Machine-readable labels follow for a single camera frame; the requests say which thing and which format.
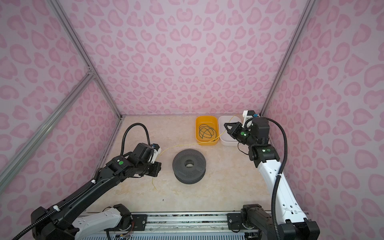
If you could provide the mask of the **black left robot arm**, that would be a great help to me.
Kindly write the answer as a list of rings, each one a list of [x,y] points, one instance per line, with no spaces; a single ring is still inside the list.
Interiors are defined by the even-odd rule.
[[[161,148],[139,143],[132,152],[114,157],[95,176],[74,193],[48,209],[39,207],[31,214],[36,240],[73,240],[79,232],[75,219],[92,203],[128,178],[157,177],[161,163],[156,161]]]

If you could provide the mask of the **dark grey cable spool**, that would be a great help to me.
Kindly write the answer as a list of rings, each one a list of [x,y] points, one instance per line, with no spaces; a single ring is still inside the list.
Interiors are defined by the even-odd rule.
[[[186,185],[198,183],[206,173],[207,162],[204,155],[194,149],[180,151],[173,160],[176,179]]]

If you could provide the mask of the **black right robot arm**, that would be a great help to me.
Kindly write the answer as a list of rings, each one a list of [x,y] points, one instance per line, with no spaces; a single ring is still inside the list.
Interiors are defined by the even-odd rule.
[[[284,155],[269,143],[270,123],[282,132]],[[308,219],[288,184],[284,168],[288,160],[288,140],[283,127],[275,120],[253,117],[244,124],[225,123],[227,133],[238,143],[248,146],[249,159],[262,175],[271,194],[271,212],[260,205],[244,205],[241,209],[244,227],[254,226],[263,240],[316,240],[320,228]]]

